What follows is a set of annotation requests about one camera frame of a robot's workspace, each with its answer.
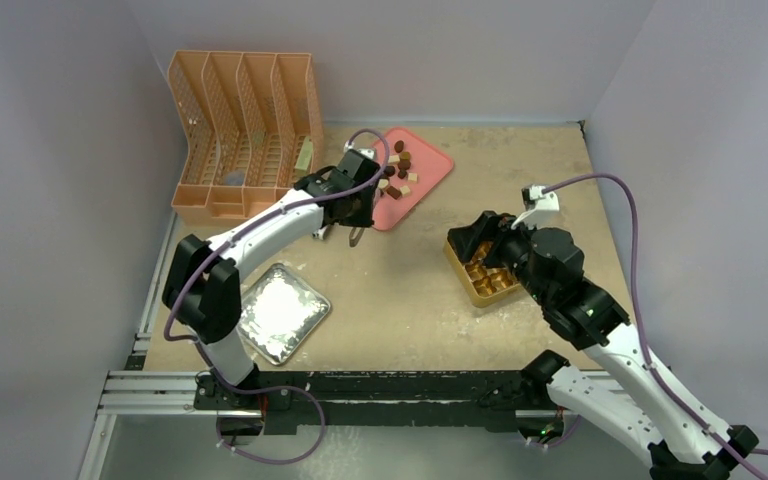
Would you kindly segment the pink tongs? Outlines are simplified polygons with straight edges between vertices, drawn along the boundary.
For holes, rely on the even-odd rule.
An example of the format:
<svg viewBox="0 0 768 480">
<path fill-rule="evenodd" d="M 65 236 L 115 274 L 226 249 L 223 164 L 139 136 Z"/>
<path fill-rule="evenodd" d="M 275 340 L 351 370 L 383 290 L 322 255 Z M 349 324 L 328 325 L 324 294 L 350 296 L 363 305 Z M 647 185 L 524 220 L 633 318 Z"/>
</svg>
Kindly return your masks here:
<svg viewBox="0 0 768 480">
<path fill-rule="evenodd" d="M 365 229 L 362 227 L 352 227 L 349 232 L 349 247 L 355 248 L 360 243 Z"/>
</svg>

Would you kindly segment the gold chocolate box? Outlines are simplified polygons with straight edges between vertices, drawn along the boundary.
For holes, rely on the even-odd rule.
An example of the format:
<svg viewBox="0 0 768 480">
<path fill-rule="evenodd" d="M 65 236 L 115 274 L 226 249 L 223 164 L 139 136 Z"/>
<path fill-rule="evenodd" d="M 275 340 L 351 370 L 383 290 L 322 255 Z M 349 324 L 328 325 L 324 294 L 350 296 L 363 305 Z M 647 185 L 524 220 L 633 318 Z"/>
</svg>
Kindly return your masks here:
<svg viewBox="0 0 768 480">
<path fill-rule="evenodd" d="M 443 247 L 444 255 L 454 271 L 472 306 L 487 308 L 521 290 L 515 278 L 503 268 L 488 268 L 484 259 L 491 243 L 479 244 L 472 258 L 461 263 L 449 242 Z"/>
</svg>

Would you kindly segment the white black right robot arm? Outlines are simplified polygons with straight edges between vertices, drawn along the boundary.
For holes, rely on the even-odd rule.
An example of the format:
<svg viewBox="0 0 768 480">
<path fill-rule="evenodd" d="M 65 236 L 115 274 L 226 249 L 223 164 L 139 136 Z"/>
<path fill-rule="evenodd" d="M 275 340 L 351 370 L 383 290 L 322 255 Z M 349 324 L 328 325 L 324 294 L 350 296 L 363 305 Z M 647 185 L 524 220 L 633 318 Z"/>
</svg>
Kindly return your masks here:
<svg viewBox="0 0 768 480">
<path fill-rule="evenodd" d="M 653 479 L 727 479 L 758 445 L 749 427 L 714 414 L 641 344 L 628 313 L 585 276 L 584 253 L 569 232 L 519 226 L 512 215 L 484 211 L 472 224 L 450 229 L 447 244 L 463 265 L 487 246 L 483 265 L 512 276 L 550 329 L 625 393 L 595 384 L 546 350 L 523 370 L 521 392 L 529 404 L 552 401 L 572 409 L 634 453 Z"/>
</svg>

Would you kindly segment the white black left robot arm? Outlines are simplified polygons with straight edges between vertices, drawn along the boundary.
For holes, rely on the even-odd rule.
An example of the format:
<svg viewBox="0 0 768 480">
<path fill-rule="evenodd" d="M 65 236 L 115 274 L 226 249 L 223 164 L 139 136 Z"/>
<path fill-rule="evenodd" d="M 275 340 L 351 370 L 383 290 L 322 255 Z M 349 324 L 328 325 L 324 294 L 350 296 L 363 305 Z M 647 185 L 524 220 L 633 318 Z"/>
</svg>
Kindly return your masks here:
<svg viewBox="0 0 768 480">
<path fill-rule="evenodd" d="M 384 165 L 349 149 L 335 166 L 297 181 L 272 206 L 207 240 L 188 235 L 176 246 L 162 292 L 170 321 L 188 328 L 222 378 L 219 395 L 232 408 L 257 399 L 257 367 L 236 329 L 243 313 L 241 283 L 262 263 L 297 240 L 329 225 L 355 229 L 373 224 Z"/>
</svg>

